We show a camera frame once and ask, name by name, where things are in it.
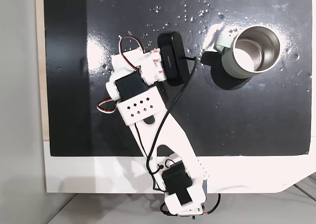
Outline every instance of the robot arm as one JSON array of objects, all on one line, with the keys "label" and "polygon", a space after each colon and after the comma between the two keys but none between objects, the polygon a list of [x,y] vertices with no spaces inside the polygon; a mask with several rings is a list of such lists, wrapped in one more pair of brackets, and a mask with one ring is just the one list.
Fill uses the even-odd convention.
[{"label": "robot arm", "polygon": [[[108,93],[113,100],[121,100],[117,103],[118,110],[131,129],[143,156],[149,161],[147,168],[159,189],[165,193],[169,212],[180,216],[201,215],[201,204],[206,200],[202,187],[206,179],[205,171],[185,132],[172,115],[167,115],[153,145],[154,137],[167,113],[157,87],[148,89],[155,81],[168,78],[162,66],[160,49],[143,53],[138,48],[124,53],[124,56],[133,65],[140,66],[139,72],[121,54],[112,56],[114,72],[106,84]],[[169,147],[174,154],[162,164],[157,164],[157,148],[160,145]]]}]

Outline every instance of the black wire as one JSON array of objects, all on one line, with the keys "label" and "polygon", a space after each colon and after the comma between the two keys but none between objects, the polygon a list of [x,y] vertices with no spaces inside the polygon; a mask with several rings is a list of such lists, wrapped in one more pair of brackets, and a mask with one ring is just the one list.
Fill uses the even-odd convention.
[{"label": "black wire", "polygon": [[177,165],[173,160],[167,159],[167,160],[164,162],[164,166],[167,167],[167,168],[169,168],[169,167],[167,166],[167,161],[172,161],[173,164]]},{"label": "black wire", "polygon": [[166,203],[163,203],[161,206],[160,206],[160,211],[163,213],[163,214],[165,214],[165,215],[167,215],[167,216],[177,216],[177,214],[171,214],[169,211],[165,211],[165,210],[163,210],[162,208],[164,207],[166,205]]},{"label": "black wire", "polygon": [[175,97],[175,99],[173,100],[173,102],[171,103],[169,109],[167,110],[166,114],[164,115],[159,127],[158,127],[158,130],[156,132],[156,135],[155,135],[155,138],[154,138],[154,141],[153,141],[153,145],[150,149],[150,152],[147,156],[147,160],[146,160],[146,168],[149,172],[149,174],[153,175],[155,173],[157,173],[161,167],[159,167],[154,173],[151,171],[150,167],[149,167],[149,161],[150,161],[150,157],[152,156],[153,152],[154,152],[154,148],[155,148],[155,145],[156,145],[156,142],[157,142],[157,139],[158,139],[158,136],[159,136],[159,133],[162,129],[162,126],[164,124],[164,122],[166,121],[168,115],[170,114],[170,111],[172,110],[172,108],[174,107],[175,103],[177,102],[177,100],[179,99],[179,97],[182,95],[182,93],[184,92],[184,90],[186,89],[186,87],[188,86],[189,82],[191,81],[194,73],[195,73],[195,70],[197,69],[197,66],[198,66],[198,59],[197,57],[194,57],[194,58],[189,58],[189,57],[186,57],[187,60],[194,60],[194,66],[193,66],[193,69],[192,69],[192,72],[190,73],[190,76],[189,76],[189,79],[188,81],[182,86],[182,88],[180,89],[178,95]]},{"label": "black wire", "polygon": [[140,138],[140,133],[139,133],[139,130],[138,130],[138,128],[137,128],[136,123],[135,123],[135,129],[136,129],[136,132],[137,132],[137,135],[138,135],[138,139],[139,139],[139,142],[140,142],[140,146],[142,146],[142,149],[143,149],[143,151],[144,151],[144,154],[146,155],[146,157],[148,157],[148,156],[147,156],[147,153],[146,153],[146,151],[145,151],[145,148],[144,148],[144,146],[143,146],[142,140],[141,140],[141,138]]},{"label": "black wire", "polygon": [[214,208],[212,208],[211,210],[209,210],[209,211],[206,212],[205,214],[211,214],[212,212],[214,212],[214,211],[217,209],[217,207],[218,207],[218,205],[219,205],[220,202],[221,202],[221,194],[219,193],[219,194],[218,194],[217,203],[215,204]]}]

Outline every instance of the white base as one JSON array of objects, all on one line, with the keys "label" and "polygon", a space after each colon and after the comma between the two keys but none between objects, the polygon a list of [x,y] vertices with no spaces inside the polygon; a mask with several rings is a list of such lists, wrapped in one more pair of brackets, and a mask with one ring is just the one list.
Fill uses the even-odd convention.
[{"label": "white base", "polygon": [[[47,192],[157,193],[143,157],[53,157],[44,142]],[[316,172],[316,137],[300,156],[200,157],[208,193],[276,193]]]}]

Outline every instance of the wooden edge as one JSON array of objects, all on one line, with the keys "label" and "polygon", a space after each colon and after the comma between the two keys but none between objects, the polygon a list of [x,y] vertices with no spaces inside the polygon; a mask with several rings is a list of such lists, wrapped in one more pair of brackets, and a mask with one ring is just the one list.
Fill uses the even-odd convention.
[{"label": "wooden edge", "polygon": [[44,0],[35,0],[35,2],[36,2],[36,28],[37,28],[38,61],[39,61],[39,94],[40,94],[42,136],[43,136],[44,141],[49,141]]}]

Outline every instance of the stainless steel mug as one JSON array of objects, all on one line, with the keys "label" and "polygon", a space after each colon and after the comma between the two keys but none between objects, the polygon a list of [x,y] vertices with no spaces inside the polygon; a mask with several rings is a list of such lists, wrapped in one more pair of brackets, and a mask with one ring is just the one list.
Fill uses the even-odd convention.
[{"label": "stainless steel mug", "polygon": [[214,49],[221,53],[225,71],[249,78],[273,68],[280,58],[278,34],[262,25],[248,27],[235,37],[219,36]]}]

